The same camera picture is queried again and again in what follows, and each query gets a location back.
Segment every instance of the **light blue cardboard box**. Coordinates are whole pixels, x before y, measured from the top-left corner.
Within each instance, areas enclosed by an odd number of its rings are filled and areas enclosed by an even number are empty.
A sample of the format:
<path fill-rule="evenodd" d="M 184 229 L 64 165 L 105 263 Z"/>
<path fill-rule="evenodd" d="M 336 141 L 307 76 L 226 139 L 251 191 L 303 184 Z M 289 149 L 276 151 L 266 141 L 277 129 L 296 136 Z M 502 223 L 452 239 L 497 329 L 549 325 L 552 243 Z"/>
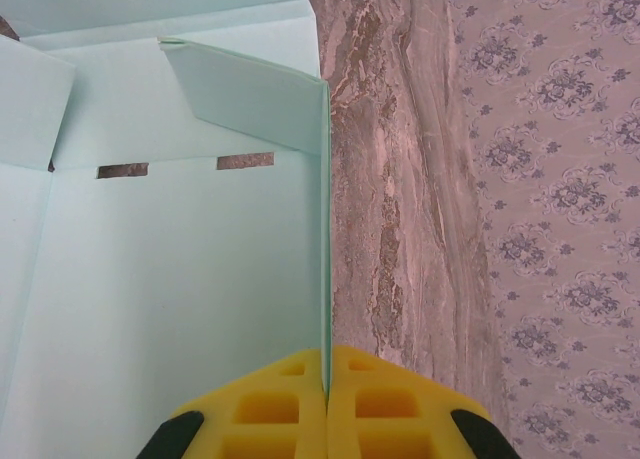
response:
<path fill-rule="evenodd" d="M 0 14 L 22 41 L 0 37 L 0 457 L 134 457 L 181 403 L 328 351 L 329 96 L 308 0 Z M 258 152 L 273 166 L 216 168 Z M 148 174 L 97 179 L 130 163 Z"/>

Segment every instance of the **black rubber part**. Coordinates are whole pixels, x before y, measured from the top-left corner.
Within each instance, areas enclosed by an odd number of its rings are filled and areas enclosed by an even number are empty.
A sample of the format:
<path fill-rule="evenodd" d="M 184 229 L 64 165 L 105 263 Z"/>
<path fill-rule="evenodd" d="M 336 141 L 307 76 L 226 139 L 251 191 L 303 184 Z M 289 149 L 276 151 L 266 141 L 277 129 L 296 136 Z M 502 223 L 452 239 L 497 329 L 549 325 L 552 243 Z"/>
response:
<path fill-rule="evenodd" d="M 182 459 L 203 422 L 204 415 L 199 411 L 185 412 L 163 422 L 137 459 Z"/>
<path fill-rule="evenodd" d="M 500 430 L 484 417 L 457 409 L 451 418 L 477 459 L 521 459 Z"/>

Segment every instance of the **damask pattern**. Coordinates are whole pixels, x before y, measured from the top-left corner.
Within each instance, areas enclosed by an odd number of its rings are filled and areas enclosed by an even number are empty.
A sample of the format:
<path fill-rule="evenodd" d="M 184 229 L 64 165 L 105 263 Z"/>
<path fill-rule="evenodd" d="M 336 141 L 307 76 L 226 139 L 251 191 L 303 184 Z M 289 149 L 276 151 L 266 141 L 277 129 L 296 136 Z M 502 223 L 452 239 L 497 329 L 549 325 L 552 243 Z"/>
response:
<path fill-rule="evenodd" d="M 640 0 L 450 0 L 512 437 L 640 458 Z"/>

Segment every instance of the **brown marble countertop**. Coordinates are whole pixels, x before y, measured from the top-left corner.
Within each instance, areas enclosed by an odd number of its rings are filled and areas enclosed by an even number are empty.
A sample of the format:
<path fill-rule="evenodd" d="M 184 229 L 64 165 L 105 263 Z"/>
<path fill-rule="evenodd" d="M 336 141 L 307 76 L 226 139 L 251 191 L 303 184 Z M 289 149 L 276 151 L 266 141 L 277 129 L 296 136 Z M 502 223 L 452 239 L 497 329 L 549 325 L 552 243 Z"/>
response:
<path fill-rule="evenodd" d="M 334 342 L 484 404 L 508 434 L 446 0 L 311 0 L 332 91 Z"/>

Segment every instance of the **patterned wallpaper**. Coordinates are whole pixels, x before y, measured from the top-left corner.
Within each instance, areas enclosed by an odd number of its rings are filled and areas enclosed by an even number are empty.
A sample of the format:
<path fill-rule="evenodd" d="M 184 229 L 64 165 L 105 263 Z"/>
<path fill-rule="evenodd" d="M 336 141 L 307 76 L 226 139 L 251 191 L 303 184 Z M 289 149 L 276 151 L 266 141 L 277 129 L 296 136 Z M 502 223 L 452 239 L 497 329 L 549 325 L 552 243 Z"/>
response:
<path fill-rule="evenodd" d="M 525 459 L 640 457 L 640 0 L 449 0 Z"/>

